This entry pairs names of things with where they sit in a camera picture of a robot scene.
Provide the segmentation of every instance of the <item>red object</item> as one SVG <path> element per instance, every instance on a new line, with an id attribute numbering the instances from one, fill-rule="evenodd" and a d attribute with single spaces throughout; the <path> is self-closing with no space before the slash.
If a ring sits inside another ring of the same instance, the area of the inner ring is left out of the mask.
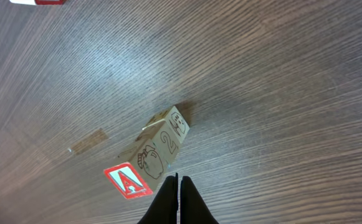
<path id="1" fill-rule="evenodd" d="M 52 0 L 35 0 L 37 5 L 54 5 L 54 4 L 64 4 L 65 0 L 57 0 L 57 1 L 52 1 Z"/>
<path id="2" fill-rule="evenodd" d="M 105 169 L 104 173 L 126 199 L 153 194 L 153 191 L 129 162 Z"/>

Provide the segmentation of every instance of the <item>toy block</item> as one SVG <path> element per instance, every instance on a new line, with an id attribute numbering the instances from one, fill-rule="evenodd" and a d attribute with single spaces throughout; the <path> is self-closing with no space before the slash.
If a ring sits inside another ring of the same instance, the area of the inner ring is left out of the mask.
<path id="1" fill-rule="evenodd" d="M 145 128 L 136 140 L 139 141 L 145 138 L 153 141 L 153 144 L 163 153 L 165 160 L 169 164 L 175 161 L 181 143 L 166 121 L 160 121 Z"/>
<path id="2" fill-rule="evenodd" d="M 115 166 L 105 169 L 106 177 L 127 198 L 153 194 L 168 163 L 150 139 L 129 145 L 115 159 Z"/>
<path id="3" fill-rule="evenodd" d="M 189 131 L 189 125 L 175 106 L 172 106 L 167 110 L 154 115 L 146 124 L 145 128 L 143 128 L 143 130 L 149 126 L 159 123 L 160 121 L 166 121 L 171 130 L 174 132 L 178 141 L 183 143 Z"/>

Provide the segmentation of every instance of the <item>printed number 2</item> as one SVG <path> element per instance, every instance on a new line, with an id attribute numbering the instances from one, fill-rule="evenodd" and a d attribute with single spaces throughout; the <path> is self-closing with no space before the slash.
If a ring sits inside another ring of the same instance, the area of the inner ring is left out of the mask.
<path id="1" fill-rule="evenodd" d="M 167 143 L 168 150 L 171 154 L 174 153 L 174 151 L 178 149 L 178 146 L 175 144 L 174 141 L 171 140 L 171 138 L 167 132 L 163 131 L 160 134 L 160 138 L 163 143 Z"/>

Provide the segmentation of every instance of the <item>cartoon face drawing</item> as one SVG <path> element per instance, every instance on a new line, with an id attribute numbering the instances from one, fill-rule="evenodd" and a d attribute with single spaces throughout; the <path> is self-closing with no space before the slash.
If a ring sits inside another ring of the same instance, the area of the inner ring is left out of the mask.
<path id="1" fill-rule="evenodd" d="M 171 123 L 174 131 L 176 132 L 176 134 L 178 134 L 178 136 L 180 136 L 180 133 L 185 133 L 185 121 L 179 113 L 174 112 L 173 114 L 171 114 L 171 121 L 169 122 Z"/>
<path id="2" fill-rule="evenodd" d="M 146 146 L 142 153 L 138 153 L 138 165 L 141 169 L 144 169 L 149 176 L 156 180 L 159 179 L 164 172 L 163 162 L 155 151 L 155 148 L 151 146 Z"/>

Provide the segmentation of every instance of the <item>wood grain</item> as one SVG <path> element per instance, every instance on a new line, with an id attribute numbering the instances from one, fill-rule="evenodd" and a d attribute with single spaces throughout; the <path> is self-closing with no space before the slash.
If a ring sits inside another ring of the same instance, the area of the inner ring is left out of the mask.
<path id="1" fill-rule="evenodd" d="M 362 0 L 0 0 L 0 223 L 136 223 L 103 170 L 173 104 L 220 223 L 362 223 Z"/>
<path id="2" fill-rule="evenodd" d="M 102 129 L 94 131 L 92 134 L 85 136 L 79 142 L 75 143 L 69 148 L 69 152 L 79 155 L 85 151 L 92 149 L 98 144 L 102 143 L 104 140 L 107 140 L 108 136 Z"/>

